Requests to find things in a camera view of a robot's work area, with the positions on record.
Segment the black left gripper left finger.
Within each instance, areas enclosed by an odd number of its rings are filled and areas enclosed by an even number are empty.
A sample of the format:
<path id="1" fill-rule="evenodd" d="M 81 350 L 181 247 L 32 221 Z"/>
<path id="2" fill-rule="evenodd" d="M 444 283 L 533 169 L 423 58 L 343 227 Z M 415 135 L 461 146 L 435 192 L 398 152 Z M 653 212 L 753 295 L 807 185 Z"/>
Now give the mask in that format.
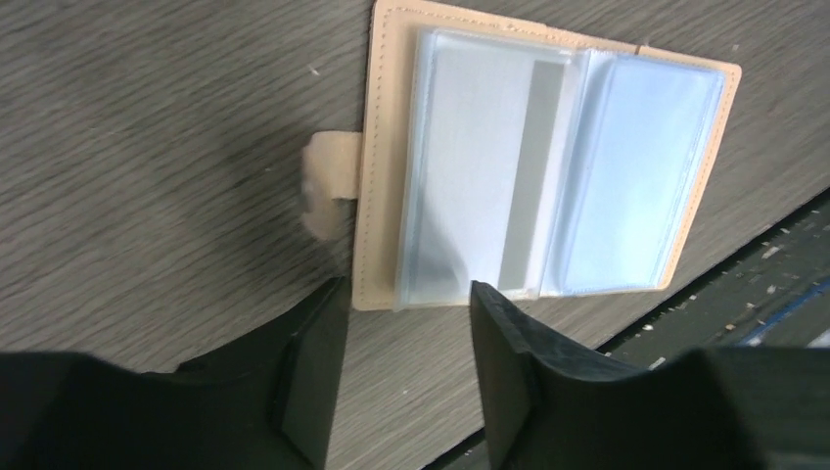
<path id="1" fill-rule="evenodd" d="M 347 279 L 170 373 L 82 352 L 1 356 L 5 469 L 321 469 L 345 357 Z"/>

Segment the silver card in holder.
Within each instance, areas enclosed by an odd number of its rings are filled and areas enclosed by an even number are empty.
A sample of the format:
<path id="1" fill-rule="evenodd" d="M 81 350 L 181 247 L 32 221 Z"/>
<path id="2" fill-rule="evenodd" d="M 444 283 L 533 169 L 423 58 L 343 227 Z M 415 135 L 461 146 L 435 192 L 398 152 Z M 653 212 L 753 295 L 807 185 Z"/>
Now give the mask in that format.
<path id="1" fill-rule="evenodd" d="M 396 299 L 464 302 L 474 281 L 541 287 L 555 118 L 570 56 L 438 42 L 419 66 Z"/>

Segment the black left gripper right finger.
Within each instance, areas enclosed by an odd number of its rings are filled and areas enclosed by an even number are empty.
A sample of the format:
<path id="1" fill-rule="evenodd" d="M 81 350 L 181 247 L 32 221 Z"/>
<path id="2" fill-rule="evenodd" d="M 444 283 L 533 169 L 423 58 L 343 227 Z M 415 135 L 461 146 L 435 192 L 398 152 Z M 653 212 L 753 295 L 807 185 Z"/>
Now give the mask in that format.
<path id="1" fill-rule="evenodd" d="M 825 469 L 829 353 L 696 348 L 639 368 L 473 282 L 470 319 L 494 469 Z"/>

